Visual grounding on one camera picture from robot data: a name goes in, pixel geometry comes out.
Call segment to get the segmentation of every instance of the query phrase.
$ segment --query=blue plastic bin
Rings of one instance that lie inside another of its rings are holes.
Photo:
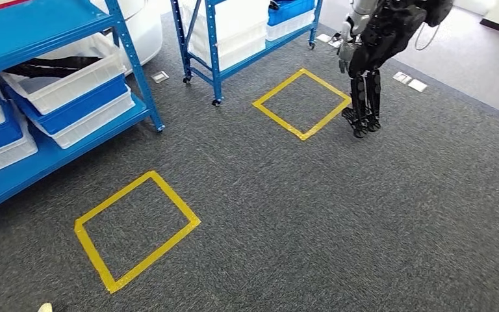
[[[14,117],[14,109],[12,105],[1,99],[0,105],[3,108],[3,114],[5,115],[5,121],[0,123],[0,148],[9,145],[22,138],[22,130],[18,121]]]
[[[280,5],[278,10],[268,9],[270,26],[278,25],[314,9],[314,0],[279,0],[276,2]]]
[[[5,92],[32,122],[40,125],[50,135],[54,135],[126,93],[127,86],[125,77],[119,75],[46,115],[41,115],[27,99],[8,85],[5,86]]]

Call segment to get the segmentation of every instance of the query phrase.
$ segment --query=humanoid robot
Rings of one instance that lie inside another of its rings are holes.
[[[350,0],[352,11],[334,37],[342,40],[339,67],[351,77],[353,108],[342,116],[353,134],[363,138],[379,124],[379,68],[403,51],[422,23],[439,26],[453,0]]]

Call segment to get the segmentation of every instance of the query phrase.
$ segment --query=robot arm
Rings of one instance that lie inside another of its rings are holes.
[[[366,28],[370,15],[377,7],[377,0],[351,0],[351,12],[345,17],[341,27],[341,39],[353,42]]]
[[[353,54],[360,42],[359,35],[364,31],[370,15],[375,11],[378,0],[351,0],[351,12],[345,17],[339,31],[338,40],[342,40],[339,47],[339,67],[344,73],[353,58]]]

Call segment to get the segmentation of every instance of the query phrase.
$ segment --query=robot leg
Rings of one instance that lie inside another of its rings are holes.
[[[341,111],[341,116],[347,119],[353,128],[353,135],[363,138],[367,134],[366,122],[366,90],[365,79],[362,75],[351,78],[351,99],[353,108],[346,107]]]
[[[376,132],[381,128],[379,124],[379,99],[381,92],[381,77],[379,70],[368,72],[366,76],[366,96],[368,100],[366,119],[368,130]]]

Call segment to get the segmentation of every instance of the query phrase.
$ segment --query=blue shelf board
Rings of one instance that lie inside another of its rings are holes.
[[[247,59],[243,60],[242,62],[239,62],[238,64],[233,65],[224,71],[221,71],[221,73],[220,73],[221,80],[225,80],[228,77],[239,72],[240,70],[243,70],[244,68],[246,68],[249,65],[253,64],[254,62],[258,61],[259,59],[261,59],[265,55],[268,55],[269,53],[275,51],[276,49],[279,49],[280,47],[284,46],[288,42],[292,41],[293,39],[306,33],[307,31],[310,31],[313,27],[314,27],[314,23],[311,23],[310,25],[307,25],[303,28],[300,28],[297,31],[291,32],[290,34],[287,34],[284,37],[278,38],[277,40],[267,41],[265,50],[262,50],[261,52],[258,52],[256,54],[248,57]]]
[[[133,108],[68,149],[32,129],[39,151],[0,170],[0,203],[149,116],[143,101],[134,95],[133,101]]]
[[[0,10],[0,71],[114,25],[89,0],[29,0]]]

